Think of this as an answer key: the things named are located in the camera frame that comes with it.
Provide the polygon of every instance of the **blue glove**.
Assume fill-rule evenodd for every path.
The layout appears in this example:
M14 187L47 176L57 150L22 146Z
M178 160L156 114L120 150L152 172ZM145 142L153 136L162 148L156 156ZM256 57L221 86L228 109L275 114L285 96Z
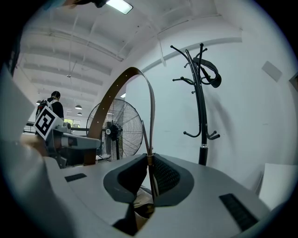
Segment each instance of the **blue glove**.
M47 11L51 8L61 7L66 0L48 0L45 5L42 6L42 9Z

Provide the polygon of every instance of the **black rubber pad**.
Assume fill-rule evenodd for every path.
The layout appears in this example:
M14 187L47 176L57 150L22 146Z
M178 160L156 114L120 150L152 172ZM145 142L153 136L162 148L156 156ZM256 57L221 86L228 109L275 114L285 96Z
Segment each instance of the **black rubber pad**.
M219 198L242 231L251 228L258 222L258 220L244 207L234 194L229 193L219 196Z
M77 179L82 179L84 177L87 177L87 175L83 174L83 173L78 173L78 174L74 174L74 175L70 175L70 176L66 176L65 177L65 180L67 182L71 182L71 181L74 181L74 180L77 180Z

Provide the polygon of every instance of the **black hair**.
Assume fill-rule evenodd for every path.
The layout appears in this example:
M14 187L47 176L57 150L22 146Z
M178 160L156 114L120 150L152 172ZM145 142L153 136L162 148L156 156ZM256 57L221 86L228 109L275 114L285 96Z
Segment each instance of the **black hair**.
M97 8L100 8L105 5L107 1L108 0L77 0L74 2L74 5L85 5L93 2Z
M54 92L52 92L52 94L51 94L51 97L56 97L56 98L59 98L61 95L60 95L60 93L58 92L58 91L54 91Z

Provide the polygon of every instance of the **black coat rack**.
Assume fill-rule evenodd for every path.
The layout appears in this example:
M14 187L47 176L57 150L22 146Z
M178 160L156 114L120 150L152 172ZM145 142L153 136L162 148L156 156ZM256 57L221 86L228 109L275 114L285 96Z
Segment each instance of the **black coat rack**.
M181 55L183 55L187 59L187 64L184 66L186 68L187 65L190 65L190 69L192 72L192 77L193 81L191 79L187 79L184 77L181 77L179 79L173 79L173 81L178 81L182 80L190 85L193 85L195 87L195 90L192 91L191 93L194 94L196 93L196 103L197 103L197 108L198 108L198 116L199 116L199 133L197 135L191 135L187 132L183 132L184 135L188 135L190 137L198 137L202 133L202 144L200 147L200 155L199 155L199 164L200 165L206 165L207 163L207 155L208 155L208 145L207 145L207 139L209 140L214 140L220 137L219 134L217 134L216 131L214 131L212 134L209 135L208 133L208 124L207 124L207 113L206 113L206 105L205 105L205 99L204 99L204 93L203 93L203 88L202 84L205 85L212 85L213 87L219 87L221 84L221 76L218 73L217 68L209 61L206 61L202 59L202 54L207 50L203 50L203 43L200 44L200 53L196 55L192 59L189 51L186 49L186 55L178 50L177 48L171 46L171 48L175 49L178 51ZM211 79L206 70L202 67L205 66L212 70L215 73L215 78ZM205 77L201 78L201 70L204 74Z

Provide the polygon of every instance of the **window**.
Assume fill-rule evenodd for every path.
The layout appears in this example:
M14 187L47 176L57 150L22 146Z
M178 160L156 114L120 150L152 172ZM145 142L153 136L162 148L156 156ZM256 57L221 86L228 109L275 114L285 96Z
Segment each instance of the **window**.
M81 121L80 120L72 120L72 119L64 119L64 122L70 123L71 127L80 128Z

